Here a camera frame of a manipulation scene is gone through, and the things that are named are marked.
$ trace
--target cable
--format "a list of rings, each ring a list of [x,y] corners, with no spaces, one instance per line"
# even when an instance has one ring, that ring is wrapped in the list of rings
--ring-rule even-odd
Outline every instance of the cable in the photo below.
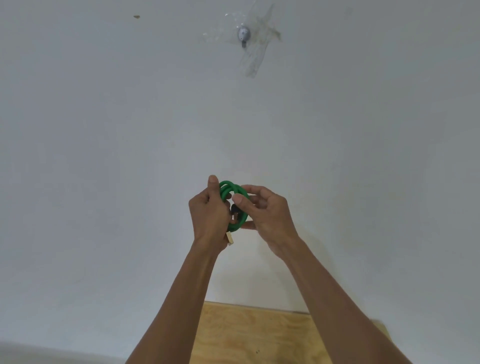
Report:
[[[248,196],[247,191],[245,191],[241,186],[234,184],[230,181],[220,182],[220,197],[222,198],[222,201],[225,202],[227,200],[227,196],[230,192],[233,192],[234,194],[242,194],[250,200],[250,196]],[[228,224],[228,231],[234,232],[240,229],[240,226],[242,226],[245,223],[245,221],[247,221],[247,217],[248,217],[248,214],[246,212],[243,212],[240,209],[238,209],[237,223]]]

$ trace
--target fingernail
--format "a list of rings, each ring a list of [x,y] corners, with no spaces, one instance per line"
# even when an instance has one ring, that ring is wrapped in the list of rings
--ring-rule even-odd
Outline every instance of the fingernail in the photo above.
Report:
[[[235,202],[236,204],[239,204],[242,200],[243,196],[240,194],[234,194],[232,197],[232,201]]]

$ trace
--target forearm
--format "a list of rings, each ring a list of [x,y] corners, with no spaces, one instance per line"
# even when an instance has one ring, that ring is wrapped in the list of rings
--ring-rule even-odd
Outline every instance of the forearm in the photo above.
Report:
[[[157,316],[126,364],[190,361],[217,253],[193,244]]]
[[[410,363],[355,305],[303,241],[290,246],[284,261],[334,364]]]

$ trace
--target person's left arm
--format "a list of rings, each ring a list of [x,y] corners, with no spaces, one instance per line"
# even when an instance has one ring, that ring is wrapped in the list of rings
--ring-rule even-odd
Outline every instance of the person's left arm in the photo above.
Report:
[[[230,212],[216,176],[189,202],[194,241],[160,311],[126,364],[187,364],[192,354],[208,282],[218,254],[227,246]]]

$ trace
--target person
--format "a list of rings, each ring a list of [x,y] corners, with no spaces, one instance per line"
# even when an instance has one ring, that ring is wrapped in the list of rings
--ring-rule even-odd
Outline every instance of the person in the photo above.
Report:
[[[355,305],[299,237],[287,200],[261,186],[242,186],[233,202],[253,221],[272,252],[287,265],[333,364],[406,364],[410,361]],[[229,203],[220,198],[216,176],[189,201],[194,240],[160,311],[126,364],[186,364],[190,361],[208,282],[227,246]]]

